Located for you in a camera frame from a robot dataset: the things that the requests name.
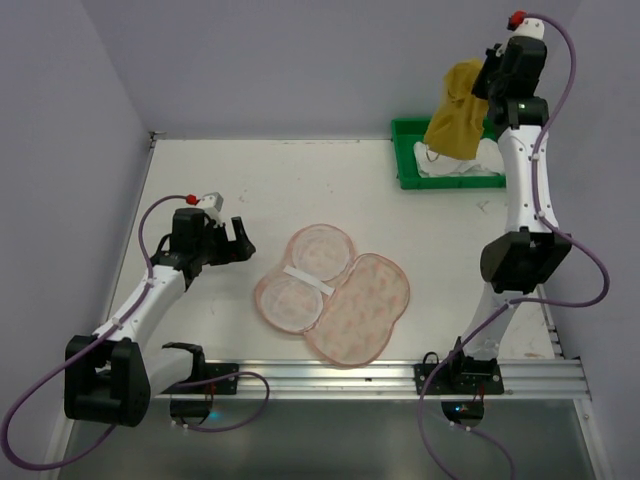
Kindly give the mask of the green plastic tray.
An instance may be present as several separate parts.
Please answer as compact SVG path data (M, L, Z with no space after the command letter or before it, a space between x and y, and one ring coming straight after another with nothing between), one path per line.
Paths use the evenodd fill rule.
M422 177L413 153L413 146L423 139L430 116L395 118L391 121L391 141L394 145L397 175L403 190L442 189L505 189L504 175Z

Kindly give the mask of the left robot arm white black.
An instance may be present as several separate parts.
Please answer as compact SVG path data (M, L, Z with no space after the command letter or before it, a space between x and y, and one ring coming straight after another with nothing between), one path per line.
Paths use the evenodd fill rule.
M208 266L249 260L256 252L239 216L229 224L206 211L175 211L172 229L150 257L151 268L127 301L91 335L67 344L64 412L73 420L135 427L153 397L197 388L207 379L201 346L169 342L150 357L143 352L171 307Z

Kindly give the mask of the aluminium mounting rail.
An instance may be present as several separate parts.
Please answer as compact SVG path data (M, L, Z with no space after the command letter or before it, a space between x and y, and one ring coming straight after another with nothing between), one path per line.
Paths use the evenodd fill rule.
M443 399L498 398L582 400L590 396L578 360L507 360L498 364L502 395L428 395ZM407 400L426 394L439 370L435 364L375 361L356 369L341 369L320 361L206 360L206 381L197 388L162 394L258 398L269 390L274 399Z

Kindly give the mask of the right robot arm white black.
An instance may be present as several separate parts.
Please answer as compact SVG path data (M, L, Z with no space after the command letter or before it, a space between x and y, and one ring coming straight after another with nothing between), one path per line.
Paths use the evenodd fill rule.
M546 57L542 40L517 34L487 51L472 90L489 105L488 119L504 162L507 220L504 234L481 253L481 300L445 368L453 386L496 380L500 343L516 312L516 299L545 283L571 250L570 242L552 230L557 221L543 131L549 111L535 94Z

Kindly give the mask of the white bra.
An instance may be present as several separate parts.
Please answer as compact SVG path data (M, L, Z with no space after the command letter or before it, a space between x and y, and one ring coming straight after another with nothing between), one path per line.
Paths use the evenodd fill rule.
M456 160L428 149L421 141L413 145L413 153L418 173L423 178L472 177L503 175L504 162L498 144L483 138L471 160Z

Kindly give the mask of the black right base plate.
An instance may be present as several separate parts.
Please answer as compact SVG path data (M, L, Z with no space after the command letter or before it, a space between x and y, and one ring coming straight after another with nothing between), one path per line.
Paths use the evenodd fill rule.
M463 353L440 368L426 389L427 395L502 395L504 392L496 359L478 361Z

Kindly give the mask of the floral mesh laundry bag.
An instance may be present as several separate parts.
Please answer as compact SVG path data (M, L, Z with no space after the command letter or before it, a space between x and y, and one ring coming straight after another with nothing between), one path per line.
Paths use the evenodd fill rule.
M256 285L261 318L305 339L324 361L359 368L376 360L410 301L404 271L375 253L356 251L328 224L296 232L282 260Z

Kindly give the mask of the yellow bra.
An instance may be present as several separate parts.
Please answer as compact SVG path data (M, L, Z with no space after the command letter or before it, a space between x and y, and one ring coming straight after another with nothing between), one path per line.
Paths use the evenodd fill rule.
M460 161L475 158L488 112L488 101L472 93L482 67L480 59L464 60L443 77L440 104L423 137L436 154Z

